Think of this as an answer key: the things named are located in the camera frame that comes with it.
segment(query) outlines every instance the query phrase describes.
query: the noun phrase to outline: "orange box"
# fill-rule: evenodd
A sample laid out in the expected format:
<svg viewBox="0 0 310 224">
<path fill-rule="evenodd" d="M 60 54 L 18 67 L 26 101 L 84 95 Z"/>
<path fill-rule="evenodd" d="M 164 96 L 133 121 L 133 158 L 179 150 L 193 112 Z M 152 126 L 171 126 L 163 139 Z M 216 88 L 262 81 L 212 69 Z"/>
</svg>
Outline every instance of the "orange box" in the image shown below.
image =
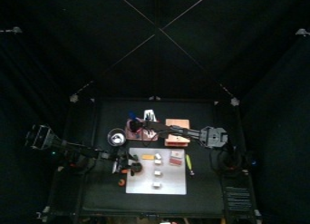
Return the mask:
<svg viewBox="0 0 310 224">
<path fill-rule="evenodd" d="M 188 128 L 188 120 L 187 119 L 165 119 L 167 126 L 179 126 L 183 128 Z M 168 135 L 168 139 L 164 140 L 165 147 L 187 147 L 189 143 L 189 139 L 185 139 L 180 136 L 175 136 L 172 134 Z"/>
</svg>

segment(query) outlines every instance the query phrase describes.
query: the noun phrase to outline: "black tabletop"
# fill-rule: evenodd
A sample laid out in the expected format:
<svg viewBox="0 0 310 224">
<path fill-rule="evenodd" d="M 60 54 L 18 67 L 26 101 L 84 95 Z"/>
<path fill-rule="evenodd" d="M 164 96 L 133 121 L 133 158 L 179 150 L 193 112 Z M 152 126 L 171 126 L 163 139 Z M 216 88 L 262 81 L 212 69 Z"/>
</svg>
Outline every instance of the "black tabletop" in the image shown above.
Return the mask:
<svg viewBox="0 0 310 224">
<path fill-rule="evenodd" d="M 153 110 L 156 119 L 188 119 L 189 129 L 200 130 L 214 126 L 214 104 L 211 102 L 149 102 L 105 100 L 96 106 L 95 146 L 109 150 L 108 132 L 124 128 L 129 112 L 143 118 L 144 110 Z M 123 146 L 144 147 L 140 141 L 127 141 Z M 164 148 L 164 139 L 152 142 L 148 148 Z M 97 161 L 85 178 L 81 212 L 104 214 L 155 213 L 195 217 L 222 217 L 223 198 L 219 179 L 210 165 L 210 149 L 196 142 L 184 148 L 189 155 L 193 178 L 187 176 L 187 195 L 127 194 L 117 186 L 121 174 L 112 174 L 112 162 Z"/>
</svg>

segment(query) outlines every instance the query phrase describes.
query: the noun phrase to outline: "small cup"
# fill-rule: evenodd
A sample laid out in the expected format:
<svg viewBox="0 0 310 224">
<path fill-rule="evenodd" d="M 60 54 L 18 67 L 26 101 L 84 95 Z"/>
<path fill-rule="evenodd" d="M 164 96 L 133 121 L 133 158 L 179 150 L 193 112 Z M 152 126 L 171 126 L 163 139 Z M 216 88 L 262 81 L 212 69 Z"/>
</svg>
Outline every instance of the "small cup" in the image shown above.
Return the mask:
<svg viewBox="0 0 310 224">
<path fill-rule="evenodd" d="M 108 133 L 108 143 L 111 146 L 121 146 L 125 142 L 124 131 L 120 128 L 115 128 Z"/>
</svg>

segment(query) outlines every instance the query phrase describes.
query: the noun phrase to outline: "white block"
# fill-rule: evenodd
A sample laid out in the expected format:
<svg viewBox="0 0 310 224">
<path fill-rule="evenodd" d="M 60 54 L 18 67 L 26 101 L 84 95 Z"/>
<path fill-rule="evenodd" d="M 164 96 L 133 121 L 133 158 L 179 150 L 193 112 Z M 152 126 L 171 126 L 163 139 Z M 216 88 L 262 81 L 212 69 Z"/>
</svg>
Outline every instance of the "white block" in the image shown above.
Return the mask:
<svg viewBox="0 0 310 224">
<path fill-rule="evenodd" d="M 159 154 L 159 153 L 156 153 L 156 154 L 155 154 L 155 158 L 156 158 L 157 160 L 160 160 L 160 159 L 161 159 L 161 156 L 160 156 L 160 154 Z"/>
<path fill-rule="evenodd" d="M 152 183 L 152 187 L 159 188 L 160 187 L 160 183 L 159 182 L 153 182 Z"/>
<path fill-rule="evenodd" d="M 160 175 L 161 175 L 161 172 L 160 172 L 159 170 L 155 170 L 155 171 L 153 171 L 153 175 L 155 175 L 155 176 L 160 176 Z"/>
<path fill-rule="evenodd" d="M 161 164 L 161 160 L 155 160 L 155 164 Z"/>
</svg>

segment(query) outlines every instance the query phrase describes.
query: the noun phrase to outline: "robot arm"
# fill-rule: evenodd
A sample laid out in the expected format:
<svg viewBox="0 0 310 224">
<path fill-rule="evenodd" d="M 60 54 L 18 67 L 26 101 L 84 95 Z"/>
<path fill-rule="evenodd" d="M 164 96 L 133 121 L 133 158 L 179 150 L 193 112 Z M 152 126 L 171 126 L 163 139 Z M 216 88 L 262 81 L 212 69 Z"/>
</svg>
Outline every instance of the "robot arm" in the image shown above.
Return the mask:
<svg viewBox="0 0 310 224">
<path fill-rule="evenodd" d="M 131 121 L 129 124 L 132 130 L 143 127 L 145 130 L 153 130 L 164 139 L 168 138 L 169 134 L 181 136 L 184 138 L 196 140 L 206 148 L 222 148 L 227 143 L 227 133 L 223 128 L 206 127 L 196 131 L 180 126 L 167 126 L 152 121 Z"/>
</svg>

